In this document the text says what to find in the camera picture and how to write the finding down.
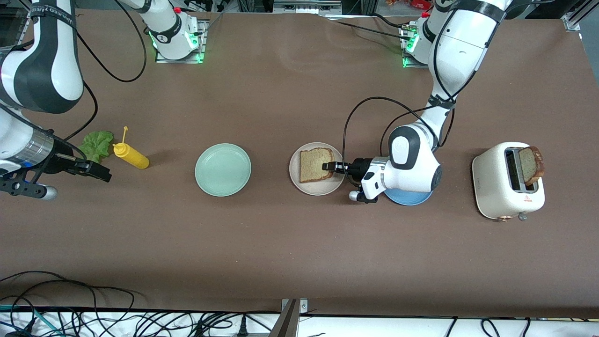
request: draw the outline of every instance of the wire bundle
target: wire bundle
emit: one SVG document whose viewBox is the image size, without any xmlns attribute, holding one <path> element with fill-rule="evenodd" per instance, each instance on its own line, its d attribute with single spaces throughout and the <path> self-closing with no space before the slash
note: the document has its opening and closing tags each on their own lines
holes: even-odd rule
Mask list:
<svg viewBox="0 0 599 337">
<path fill-rule="evenodd" d="M 21 292 L 18 295 L 9 295 L 0 298 L 0 302 L 4 302 L 7 300 L 12 300 L 11 304 L 8 305 L 10 308 L 10 322 L 2 322 L 0 321 L 0 325 L 9 326 L 16 331 L 24 334 L 27 337 L 119 337 L 115 335 L 111 329 L 114 329 L 119 323 L 124 321 L 129 321 L 133 319 L 138 319 L 135 325 L 135 331 L 132 337 L 158 337 L 162 333 L 168 334 L 172 337 L 171 332 L 175 330 L 184 330 L 189 329 L 189 333 L 187 337 L 203 337 L 210 336 L 211 329 L 226 329 L 233 325 L 231 321 L 232 318 L 243 315 L 244 317 L 256 322 L 261 325 L 265 329 L 270 331 L 270 328 L 250 316 L 251 313 L 264 313 L 264 312 L 217 312 L 213 314 L 203 313 L 198 320 L 194 319 L 194 311 L 184 311 L 184 312 L 173 312 L 173 311 L 158 311 L 152 314 L 144 313 L 144 314 L 134 314 L 131 315 L 131 308 L 135 303 L 135 293 L 133 291 L 118 288 L 118 287 L 107 287 L 107 286 L 96 286 L 89 285 L 81 281 L 76 281 L 73 279 L 68 279 L 64 276 L 61 276 L 57 273 L 46 272 L 41 270 L 29 270 L 26 272 L 20 272 L 6 278 L 0 279 L 0 283 L 8 281 L 9 279 L 14 279 L 16 277 L 25 275 L 25 274 L 44 274 L 50 275 L 54 277 L 54 279 L 48 281 L 42 281 L 31 287 L 27 288 L 25 291 Z M 42 287 L 47 284 L 71 284 L 77 287 L 82 287 L 90 291 L 90 294 L 93 298 L 93 309 L 92 309 L 92 319 L 87 318 L 85 312 L 76 311 L 73 308 L 68 307 L 40 307 L 36 308 L 30 300 L 27 299 L 27 295 L 31 293 L 32 290 L 37 289 L 38 287 Z M 101 291 L 110 290 L 117 291 L 119 293 L 127 294 L 131 301 L 126 309 L 124 309 L 123 314 L 120 314 L 117 319 L 101 317 L 98 309 L 98 301 L 97 297 L 99 294 L 102 294 Z M 25 302 L 26 306 L 20 306 L 20 302 Z M 16 323 L 14 316 L 14 312 L 16 311 L 31 311 L 31 319 L 27 322 L 25 327 L 18 326 Z M 70 319 L 63 319 L 63 316 L 60 312 L 57 312 L 58 320 L 60 325 L 55 327 L 52 325 L 47 319 L 44 317 L 44 314 L 48 314 L 56 311 L 69 311 L 71 313 Z M 43 321 L 46 325 L 51 328 L 51 331 L 46 332 L 42 335 L 33 335 L 33 327 L 37 319 Z M 178 325 L 178 321 L 182 319 L 187 319 L 184 325 Z M 97 329 L 93 329 L 91 324 L 95 323 L 100 325 L 101 333 L 97 334 Z"/>
</svg>

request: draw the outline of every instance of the lettuce leaf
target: lettuce leaf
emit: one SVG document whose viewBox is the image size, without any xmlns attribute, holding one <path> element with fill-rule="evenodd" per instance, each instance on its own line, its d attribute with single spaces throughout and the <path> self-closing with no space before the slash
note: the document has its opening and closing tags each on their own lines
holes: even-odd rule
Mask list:
<svg viewBox="0 0 599 337">
<path fill-rule="evenodd" d="M 109 131 L 94 131 L 83 139 L 79 149 L 87 156 L 87 160 L 100 163 L 102 157 L 108 157 L 108 148 L 113 141 L 114 135 Z"/>
</svg>

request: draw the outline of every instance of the metal bracket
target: metal bracket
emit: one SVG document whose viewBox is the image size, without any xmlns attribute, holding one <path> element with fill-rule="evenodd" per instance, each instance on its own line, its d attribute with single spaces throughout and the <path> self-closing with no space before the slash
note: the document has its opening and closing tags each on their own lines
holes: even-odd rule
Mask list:
<svg viewBox="0 0 599 337">
<path fill-rule="evenodd" d="M 285 306 L 289 302 L 289 299 L 283 299 L 281 302 L 281 311 L 285 310 Z M 299 299 L 299 313 L 305 314 L 308 312 L 308 299 Z"/>
<path fill-rule="evenodd" d="M 570 23 L 570 21 L 568 20 L 568 16 L 562 17 L 562 21 L 564 22 L 564 27 L 565 27 L 566 31 L 568 31 L 568 32 L 580 31 L 580 25 L 578 23 L 575 25 L 572 25 Z"/>
<path fill-rule="evenodd" d="M 204 62 L 204 54 L 206 53 L 206 42 L 208 41 L 208 27 L 210 26 L 209 20 L 198 19 L 198 29 L 200 33 L 194 37 L 198 39 L 198 47 L 193 50 L 185 58 L 179 60 L 171 60 L 162 56 L 158 50 L 156 51 L 156 63 L 182 63 L 182 64 L 198 64 Z"/>
<path fill-rule="evenodd" d="M 283 310 L 274 327 L 268 334 L 269 337 L 297 337 L 300 323 L 300 310 L 308 309 L 307 299 L 284 299 Z"/>
<path fill-rule="evenodd" d="M 418 27 L 416 22 L 412 21 L 401 28 L 398 28 L 400 36 L 409 37 L 409 40 L 401 40 L 401 56 L 404 68 L 428 68 L 428 65 L 418 62 L 410 52 L 414 51 L 418 40 L 422 37 L 418 36 Z"/>
</svg>

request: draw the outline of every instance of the bread crust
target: bread crust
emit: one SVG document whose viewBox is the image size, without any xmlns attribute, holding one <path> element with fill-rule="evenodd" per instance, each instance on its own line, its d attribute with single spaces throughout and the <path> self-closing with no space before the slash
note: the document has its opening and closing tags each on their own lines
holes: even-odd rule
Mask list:
<svg viewBox="0 0 599 337">
<path fill-rule="evenodd" d="M 536 146 L 529 146 L 523 150 L 530 149 L 533 152 L 534 162 L 537 166 L 537 170 L 534 172 L 534 175 L 524 182 L 526 186 L 530 186 L 537 182 L 537 180 L 545 174 L 545 162 L 543 161 L 543 155 L 541 151 Z"/>
</svg>

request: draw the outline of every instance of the green led light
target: green led light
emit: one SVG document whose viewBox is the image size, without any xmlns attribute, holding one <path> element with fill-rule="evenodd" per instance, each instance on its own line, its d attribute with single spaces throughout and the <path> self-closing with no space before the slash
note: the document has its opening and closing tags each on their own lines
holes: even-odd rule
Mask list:
<svg viewBox="0 0 599 337">
<path fill-rule="evenodd" d="M 196 39 L 193 39 L 193 40 L 192 40 L 192 39 L 189 37 L 189 35 L 190 35 L 190 34 L 185 34 L 185 38 L 187 38 L 187 42 L 189 43 L 189 47 L 191 47 L 191 48 L 195 48 L 195 47 L 197 47 L 197 46 L 198 46 L 198 40 L 196 40 Z"/>
<path fill-rule="evenodd" d="M 406 50 L 410 53 L 414 52 L 414 49 L 416 48 L 416 43 L 418 43 L 418 34 L 414 33 L 414 37 L 410 39 L 411 43 L 408 43 Z"/>
<path fill-rule="evenodd" d="M 158 49 L 158 47 L 156 47 L 156 41 L 154 40 L 154 37 L 150 34 L 150 39 L 152 39 L 152 45 L 154 46 L 154 49 Z"/>
</svg>

